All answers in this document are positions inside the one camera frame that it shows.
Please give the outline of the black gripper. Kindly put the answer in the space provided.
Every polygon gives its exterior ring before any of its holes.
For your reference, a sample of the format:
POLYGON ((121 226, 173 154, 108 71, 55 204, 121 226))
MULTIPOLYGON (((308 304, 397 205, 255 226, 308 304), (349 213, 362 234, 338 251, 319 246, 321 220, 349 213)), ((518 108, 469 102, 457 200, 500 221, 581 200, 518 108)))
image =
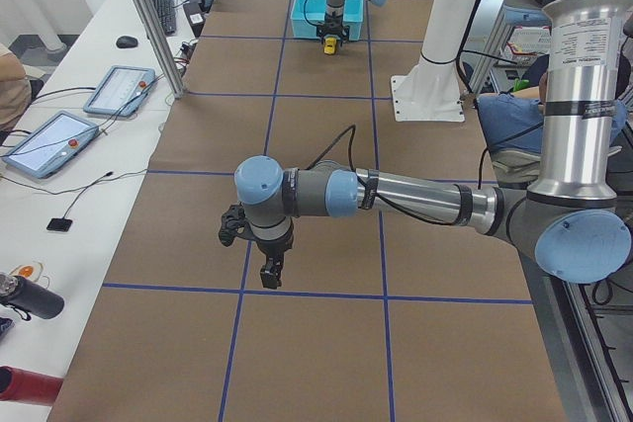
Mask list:
POLYGON ((266 262, 259 272, 262 287, 276 290, 282 286, 284 254, 293 247, 294 232, 287 231, 275 239, 263 239, 256 236, 255 242, 258 249, 266 256, 266 262))
POLYGON ((342 18, 325 18, 316 26, 316 36, 324 42, 325 38, 334 37, 339 42, 350 41, 350 28, 345 26, 342 18))

